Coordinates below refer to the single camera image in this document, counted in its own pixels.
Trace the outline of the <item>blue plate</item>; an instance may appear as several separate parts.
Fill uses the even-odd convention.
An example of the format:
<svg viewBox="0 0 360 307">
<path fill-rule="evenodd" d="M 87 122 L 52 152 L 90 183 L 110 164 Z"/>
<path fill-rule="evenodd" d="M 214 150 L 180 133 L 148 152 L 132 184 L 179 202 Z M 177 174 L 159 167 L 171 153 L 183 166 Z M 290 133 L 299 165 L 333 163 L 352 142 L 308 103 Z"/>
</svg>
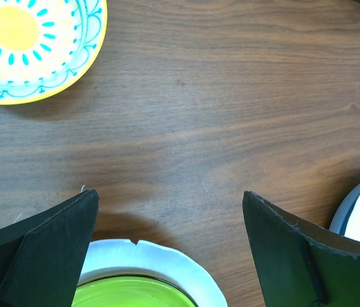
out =
<svg viewBox="0 0 360 307">
<path fill-rule="evenodd" d="M 348 220 L 360 195 L 360 183 L 351 190 L 337 208 L 329 230 L 341 236 L 345 235 Z"/>
</svg>

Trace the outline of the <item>small teal patterned bowl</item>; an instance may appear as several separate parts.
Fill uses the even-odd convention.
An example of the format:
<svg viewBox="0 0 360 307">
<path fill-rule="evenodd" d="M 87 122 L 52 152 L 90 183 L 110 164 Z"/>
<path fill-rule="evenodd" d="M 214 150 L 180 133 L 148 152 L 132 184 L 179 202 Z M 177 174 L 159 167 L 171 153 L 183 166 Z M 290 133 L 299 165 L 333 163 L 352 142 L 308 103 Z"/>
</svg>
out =
<svg viewBox="0 0 360 307">
<path fill-rule="evenodd" d="M 106 29 L 106 1 L 0 1 L 0 105 L 49 98 L 76 83 Z"/>
</svg>

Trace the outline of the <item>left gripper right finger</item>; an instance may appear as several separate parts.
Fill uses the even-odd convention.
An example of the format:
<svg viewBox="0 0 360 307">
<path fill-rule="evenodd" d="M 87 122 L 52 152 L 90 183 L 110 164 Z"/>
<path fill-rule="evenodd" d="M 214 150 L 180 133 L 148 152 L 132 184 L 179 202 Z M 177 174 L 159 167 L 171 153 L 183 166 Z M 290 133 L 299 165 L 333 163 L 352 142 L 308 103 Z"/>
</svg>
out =
<svg viewBox="0 0 360 307">
<path fill-rule="evenodd" d="M 244 223 L 266 306 L 360 306 L 360 242 L 252 191 Z"/>
</svg>

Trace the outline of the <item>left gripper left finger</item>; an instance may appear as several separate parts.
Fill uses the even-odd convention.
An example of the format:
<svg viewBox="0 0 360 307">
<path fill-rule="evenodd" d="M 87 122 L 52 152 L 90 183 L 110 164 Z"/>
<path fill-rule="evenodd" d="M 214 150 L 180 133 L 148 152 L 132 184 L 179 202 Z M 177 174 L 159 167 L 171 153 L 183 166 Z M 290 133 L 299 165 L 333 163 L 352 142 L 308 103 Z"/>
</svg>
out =
<svg viewBox="0 0 360 307">
<path fill-rule="evenodd" d="M 71 306 L 98 208 L 90 189 L 0 229 L 0 306 Z"/>
</svg>

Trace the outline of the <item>lime green plate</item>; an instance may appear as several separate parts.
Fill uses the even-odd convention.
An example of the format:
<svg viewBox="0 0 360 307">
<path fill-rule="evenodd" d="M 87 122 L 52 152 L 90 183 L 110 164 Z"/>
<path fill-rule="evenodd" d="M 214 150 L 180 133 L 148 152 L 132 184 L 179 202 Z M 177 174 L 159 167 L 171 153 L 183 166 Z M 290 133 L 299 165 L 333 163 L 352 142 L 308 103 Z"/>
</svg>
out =
<svg viewBox="0 0 360 307">
<path fill-rule="evenodd" d="M 174 285 L 145 276 L 115 276 L 77 287 L 72 306 L 196 306 Z"/>
</svg>

